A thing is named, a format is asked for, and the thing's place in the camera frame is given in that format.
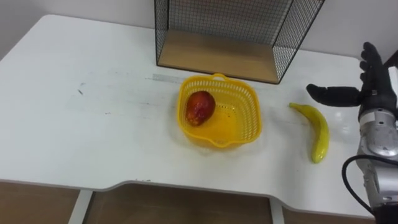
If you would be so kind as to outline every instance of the wire mesh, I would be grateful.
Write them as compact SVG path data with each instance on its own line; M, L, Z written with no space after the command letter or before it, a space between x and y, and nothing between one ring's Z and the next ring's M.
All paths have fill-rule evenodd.
M292 0L170 0L170 29L272 45Z
M169 29L272 46L279 81L324 0L154 0L156 60Z
M301 46L323 0L294 0L272 48L279 81Z
M169 23L169 0L155 1L155 44L156 62L160 59L163 45L166 40Z

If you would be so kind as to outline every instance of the table leg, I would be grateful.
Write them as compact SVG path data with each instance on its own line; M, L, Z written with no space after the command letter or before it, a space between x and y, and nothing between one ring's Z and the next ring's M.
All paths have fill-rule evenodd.
M271 206L272 224L284 224L284 212L280 201L276 198L270 198L269 204Z
M70 215L68 224L83 223L92 195L93 191L91 190L80 190L79 196L75 203L75 207L73 208L72 214Z

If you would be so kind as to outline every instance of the white wall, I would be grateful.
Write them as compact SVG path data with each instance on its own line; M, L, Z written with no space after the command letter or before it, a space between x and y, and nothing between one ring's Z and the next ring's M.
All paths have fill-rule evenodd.
M153 27L153 7L153 0L0 0L0 58L46 14ZM302 49L358 57L364 41L384 60L398 49L398 0L326 0Z

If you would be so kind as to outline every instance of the black cable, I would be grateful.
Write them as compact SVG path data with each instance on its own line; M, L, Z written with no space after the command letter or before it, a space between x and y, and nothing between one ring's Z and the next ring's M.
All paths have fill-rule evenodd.
M347 190L349 191L349 193L355 198L355 200L361 204L368 212L370 212L372 215L374 215L374 212L372 210L372 208L367 205L355 192L354 190L351 188L350 184L348 183L347 180L347 167L348 165L358 159L369 159L369 160L375 160L375 161L379 161L379 162L385 162L386 164L390 164L390 165L394 165L394 166L398 166L398 162L397 161L392 161L390 159L386 159L386 158L381 158L381 157L377 157L377 156L371 156L371 155L356 155L353 157L348 158L344 164L343 167L341 168L341 176L343 178L343 182L344 185L346 186Z

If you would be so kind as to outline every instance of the basket handle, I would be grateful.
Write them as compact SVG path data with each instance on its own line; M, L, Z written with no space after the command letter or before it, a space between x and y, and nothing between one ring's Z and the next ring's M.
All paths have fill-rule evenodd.
M225 75L223 75L221 73L212 74L211 79L221 80L221 81L228 81L229 80L229 78L227 78Z

